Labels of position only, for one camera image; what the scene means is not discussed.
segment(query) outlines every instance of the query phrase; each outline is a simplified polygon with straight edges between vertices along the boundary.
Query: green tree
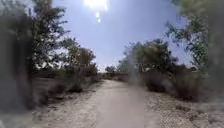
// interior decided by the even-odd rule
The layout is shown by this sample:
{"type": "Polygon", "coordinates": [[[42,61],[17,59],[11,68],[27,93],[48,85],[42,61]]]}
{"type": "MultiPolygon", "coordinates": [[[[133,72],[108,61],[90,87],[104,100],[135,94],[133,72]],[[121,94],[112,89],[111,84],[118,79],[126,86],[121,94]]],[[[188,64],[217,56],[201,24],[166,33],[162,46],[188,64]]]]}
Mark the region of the green tree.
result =
{"type": "Polygon", "coordinates": [[[107,73],[115,73],[116,68],[114,66],[107,66],[105,68],[105,71],[107,71],[107,73]]]}
{"type": "Polygon", "coordinates": [[[126,57],[120,61],[118,69],[129,72],[147,72],[148,70],[157,70],[167,72],[178,61],[168,50],[168,43],[156,39],[144,44],[133,43],[126,48],[126,57]]]}
{"type": "Polygon", "coordinates": [[[173,0],[173,3],[180,7],[180,15],[188,19],[188,24],[184,28],[176,28],[168,23],[167,35],[177,44],[185,43],[185,50],[192,54],[192,64],[200,71],[207,71],[211,1],[173,0]]]}
{"type": "Polygon", "coordinates": [[[51,0],[33,0],[33,3],[33,14],[30,11],[32,41],[27,49],[29,75],[32,75],[37,67],[42,68],[44,63],[51,62],[50,54],[60,48],[58,39],[68,32],[62,27],[62,24],[66,23],[61,21],[64,8],[52,7],[51,0]]]}
{"type": "Polygon", "coordinates": [[[95,55],[90,49],[82,48],[75,39],[66,38],[61,42],[61,45],[67,54],[60,54],[55,58],[59,58],[65,65],[70,75],[96,75],[97,66],[93,63],[95,55]]]}

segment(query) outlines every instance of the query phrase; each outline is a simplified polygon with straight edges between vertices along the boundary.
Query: shrub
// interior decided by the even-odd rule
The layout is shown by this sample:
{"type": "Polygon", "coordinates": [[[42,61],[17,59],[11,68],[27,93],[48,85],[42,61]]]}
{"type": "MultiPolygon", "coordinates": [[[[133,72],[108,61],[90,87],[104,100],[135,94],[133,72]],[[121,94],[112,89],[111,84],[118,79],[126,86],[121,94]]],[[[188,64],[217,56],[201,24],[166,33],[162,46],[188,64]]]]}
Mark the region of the shrub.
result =
{"type": "Polygon", "coordinates": [[[148,71],[147,73],[143,73],[142,78],[145,86],[150,91],[170,93],[174,91],[172,82],[165,74],[157,71],[148,71]]]}
{"type": "Polygon", "coordinates": [[[204,78],[196,72],[185,71],[173,77],[176,97],[187,101],[198,101],[205,91],[204,78]]]}

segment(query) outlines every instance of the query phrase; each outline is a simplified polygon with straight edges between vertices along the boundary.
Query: dirt road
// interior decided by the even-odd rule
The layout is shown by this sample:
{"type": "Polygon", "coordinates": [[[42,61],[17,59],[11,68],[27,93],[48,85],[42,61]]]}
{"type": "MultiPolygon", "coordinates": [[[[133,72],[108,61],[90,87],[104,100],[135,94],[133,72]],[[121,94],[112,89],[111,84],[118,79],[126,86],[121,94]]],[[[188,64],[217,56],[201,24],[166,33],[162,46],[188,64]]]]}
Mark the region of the dirt road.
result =
{"type": "Polygon", "coordinates": [[[104,81],[95,92],[42,110],[35,123],[37,128],[219,128],[204,114],[164,94],[104,81]]]}

